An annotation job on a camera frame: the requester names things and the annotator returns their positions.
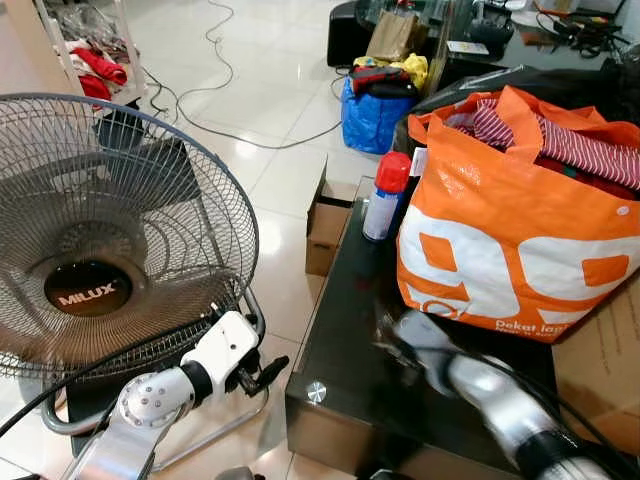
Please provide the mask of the black glass low table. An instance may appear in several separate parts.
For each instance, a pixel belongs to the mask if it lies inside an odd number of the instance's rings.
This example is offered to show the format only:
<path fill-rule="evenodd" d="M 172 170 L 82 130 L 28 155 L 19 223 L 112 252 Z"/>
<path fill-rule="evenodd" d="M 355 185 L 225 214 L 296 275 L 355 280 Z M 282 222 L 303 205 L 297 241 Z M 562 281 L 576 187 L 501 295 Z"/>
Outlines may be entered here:
<path fill-rule="evenodd" d="M 358 479 L 520 480 L 471 404 L 381 347 L 380 325 L 402 307 L 392 247 L 361 232 L 369 191 L 355 197 L 285 390 L 289 449 Z"/>

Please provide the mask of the small open cardboard box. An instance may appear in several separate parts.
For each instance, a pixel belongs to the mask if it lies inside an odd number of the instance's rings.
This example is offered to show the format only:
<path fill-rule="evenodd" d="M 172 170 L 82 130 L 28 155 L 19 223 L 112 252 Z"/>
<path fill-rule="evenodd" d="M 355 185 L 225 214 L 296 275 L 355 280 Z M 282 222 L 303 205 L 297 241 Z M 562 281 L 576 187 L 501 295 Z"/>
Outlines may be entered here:
<path fill-rule="evenodd" d="M 328 163 L 320 166 L 317 186 L 306 212 L 305 273 L 326 276 L 342 243 L 357 189 L 349 183 L 332 184 Z"/>

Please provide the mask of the grey Milux floor fan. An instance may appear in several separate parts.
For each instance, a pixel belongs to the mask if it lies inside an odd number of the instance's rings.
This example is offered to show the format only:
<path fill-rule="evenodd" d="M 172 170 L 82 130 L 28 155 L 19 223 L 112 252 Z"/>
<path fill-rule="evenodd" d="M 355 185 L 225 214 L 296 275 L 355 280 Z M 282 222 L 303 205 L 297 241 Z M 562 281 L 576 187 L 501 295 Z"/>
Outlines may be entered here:
<path fill-rule="evenodd" d="M 210 148 L 68 93 L 0 93 L 0 375 L 36 393 L 177 365 L 227 312 L 262 334 L 259 225 Z"/>

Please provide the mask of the spray can with red cap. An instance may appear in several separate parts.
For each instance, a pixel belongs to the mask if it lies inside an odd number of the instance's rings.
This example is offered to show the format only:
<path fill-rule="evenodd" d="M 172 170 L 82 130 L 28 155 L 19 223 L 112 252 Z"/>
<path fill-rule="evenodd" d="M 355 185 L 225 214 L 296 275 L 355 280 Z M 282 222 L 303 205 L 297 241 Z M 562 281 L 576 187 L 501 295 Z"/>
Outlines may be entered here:
<path fill-rule="evenodd" d="M 410 188 L 412 165 L 412 157 L 403 152 L 390 151 L 381 156 L 362 225 L 369 241 L 380 242 L 389 236 L 394 215 Z"/>

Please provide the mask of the large printed cardboard box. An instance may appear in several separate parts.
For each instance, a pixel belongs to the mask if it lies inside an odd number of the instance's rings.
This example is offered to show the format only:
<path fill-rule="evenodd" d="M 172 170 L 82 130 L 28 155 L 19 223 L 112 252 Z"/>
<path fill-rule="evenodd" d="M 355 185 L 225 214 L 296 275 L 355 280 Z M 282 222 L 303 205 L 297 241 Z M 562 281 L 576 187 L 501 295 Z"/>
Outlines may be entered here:
<path fill-rule="evenodd" d="M 632 278 L 552 347 L 559 397 L 627 454 L 640 454 L 639 320 Z"/>

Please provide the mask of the orange and white shopping bag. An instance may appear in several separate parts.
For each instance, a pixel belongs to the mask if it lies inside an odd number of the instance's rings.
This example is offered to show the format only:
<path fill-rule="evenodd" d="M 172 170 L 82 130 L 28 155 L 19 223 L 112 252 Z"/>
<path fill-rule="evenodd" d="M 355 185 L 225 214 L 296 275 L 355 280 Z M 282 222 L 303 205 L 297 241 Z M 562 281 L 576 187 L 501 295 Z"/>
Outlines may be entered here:
<path fill-rule="evenodd" d="M 640 201 L 532 160 L 431 155 L 399 227 L 397 285 L 425 314 L 553 343 L 640 264 Z"/>

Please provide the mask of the blue plastic bag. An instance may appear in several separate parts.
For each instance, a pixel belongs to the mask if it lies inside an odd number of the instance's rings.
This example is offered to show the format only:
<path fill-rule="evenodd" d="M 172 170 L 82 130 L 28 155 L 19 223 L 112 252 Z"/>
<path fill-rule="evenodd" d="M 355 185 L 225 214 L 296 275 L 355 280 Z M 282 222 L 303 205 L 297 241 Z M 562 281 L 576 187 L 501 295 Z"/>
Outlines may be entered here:
<path fill-rule="evenodd" d="M 366 154 L 387 154 L 396 137 L 396 125 L 417 102 L 413 96 L 356 93 L 351 79 L 340 92 L 340 129 L 344 145 Z"/>

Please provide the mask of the yellow cloth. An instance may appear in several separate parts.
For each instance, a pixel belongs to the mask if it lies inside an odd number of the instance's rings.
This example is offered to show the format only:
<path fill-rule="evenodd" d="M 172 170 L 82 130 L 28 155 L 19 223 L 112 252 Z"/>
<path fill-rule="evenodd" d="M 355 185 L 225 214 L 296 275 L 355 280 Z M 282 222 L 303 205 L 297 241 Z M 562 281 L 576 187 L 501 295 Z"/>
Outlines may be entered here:
<path fill-rule="evenodd" d="M 429 63 L 424 56 L 417 54 L 410 54 L 407 58 L 399 61 L 389 61 L 380 58 L 372 58 L 372 56 L 361 56 L 356 58 L 352 63 L 352 72 L 357 72 L 361 69 L 369 68 L 381 68 L 381 67 L 394 67 L 402 69 L 404 73 L 410 78 L 412 86 L 415 88 L 422 88 L 425 86 L 426 79 L 429 74 Z"/>

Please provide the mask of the black box speaker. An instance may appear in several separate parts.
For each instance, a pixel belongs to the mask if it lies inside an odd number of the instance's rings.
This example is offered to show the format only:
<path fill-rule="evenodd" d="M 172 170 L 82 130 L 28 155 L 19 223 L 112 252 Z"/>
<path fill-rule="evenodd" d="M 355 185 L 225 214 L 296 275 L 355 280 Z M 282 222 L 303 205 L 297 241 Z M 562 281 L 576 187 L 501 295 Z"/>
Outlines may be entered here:
<path fill-rule="evenodd" d="M 326 29 L 326 64 L 349 67 L 369 49 L 378 22 L 376 0 L 344 0 L 330 9 Z"/>

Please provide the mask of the red clothes pile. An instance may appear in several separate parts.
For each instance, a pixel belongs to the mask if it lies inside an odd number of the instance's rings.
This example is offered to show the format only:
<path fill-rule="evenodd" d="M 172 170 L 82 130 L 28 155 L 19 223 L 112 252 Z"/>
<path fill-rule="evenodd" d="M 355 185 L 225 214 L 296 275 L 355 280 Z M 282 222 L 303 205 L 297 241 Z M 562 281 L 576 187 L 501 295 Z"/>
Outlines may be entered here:
<path fill-rule="evenodd" d="M 91 99 L 113 100 L 114 93 L 128 86 L 127 69 L 86 41 L 65 42 L 79 86 Z"/>

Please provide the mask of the red white striped cloth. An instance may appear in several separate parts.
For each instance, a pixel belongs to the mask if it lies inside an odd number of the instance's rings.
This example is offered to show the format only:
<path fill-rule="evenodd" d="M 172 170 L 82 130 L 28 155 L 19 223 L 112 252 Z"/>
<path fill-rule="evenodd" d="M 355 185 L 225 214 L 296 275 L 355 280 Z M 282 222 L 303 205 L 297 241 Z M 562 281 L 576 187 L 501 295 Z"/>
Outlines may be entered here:
<path fill-rule="evenodd" d="M 639 191 L 639 128 L 608 122 L 594 108 L 566 110 L 512 90 L 462 102 L 448 124 L 503 154 L 518 131 L 532 129 L 525 141 L 534 143 L 536 165 L 620 198 Z"/>

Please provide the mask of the brown paper bag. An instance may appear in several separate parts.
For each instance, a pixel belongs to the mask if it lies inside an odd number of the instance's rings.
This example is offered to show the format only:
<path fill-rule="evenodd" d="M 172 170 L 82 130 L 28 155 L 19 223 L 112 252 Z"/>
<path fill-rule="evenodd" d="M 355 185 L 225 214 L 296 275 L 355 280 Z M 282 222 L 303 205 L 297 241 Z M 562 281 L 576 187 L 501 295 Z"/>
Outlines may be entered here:
<path fill-rule="evenodd" d="M 417 54 L 428 40 L 430 20 L 421 12 L 380 12 L 366 55 L 383 61 L 402 61 Z"/>

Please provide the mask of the white shelf rack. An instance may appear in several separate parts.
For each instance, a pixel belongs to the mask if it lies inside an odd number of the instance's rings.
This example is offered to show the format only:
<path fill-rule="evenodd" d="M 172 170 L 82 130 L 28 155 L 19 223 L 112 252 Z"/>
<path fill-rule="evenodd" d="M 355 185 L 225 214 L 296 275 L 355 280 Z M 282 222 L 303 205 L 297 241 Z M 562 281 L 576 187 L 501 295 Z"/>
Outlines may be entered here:
<path fill-rule="evenodd" d="M 0 93 L 86 96 L 65 47 L 83 40 L 127 69 L 128 86 L 110 102 L 136 105 L 145 74 L 124 14 L 123 0 L 0 0 Z"/>

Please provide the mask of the black plastic rubbish bag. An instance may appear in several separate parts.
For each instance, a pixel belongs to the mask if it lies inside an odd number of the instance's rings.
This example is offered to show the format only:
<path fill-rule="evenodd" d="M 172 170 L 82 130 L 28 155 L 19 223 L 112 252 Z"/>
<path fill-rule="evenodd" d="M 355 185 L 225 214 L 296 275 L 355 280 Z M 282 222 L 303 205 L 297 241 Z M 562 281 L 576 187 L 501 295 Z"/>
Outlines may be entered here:
<path fill-rule="evenodd" d="M 639 52 L 632 47 L 623 60 L 605 61 L 596 70 L 511 67 L 449 82 L 399 120 L 393 150 L 499 157 L 503 146 L 475 140 L 468 125 L 483 100 L 492 101 L 495 119 L 515 120 L 504 145 L 524 140 L 517 150 L 524 160 L 534 159 L 543 145 L 539 116 L 613 145 L 640 146 Z"/>

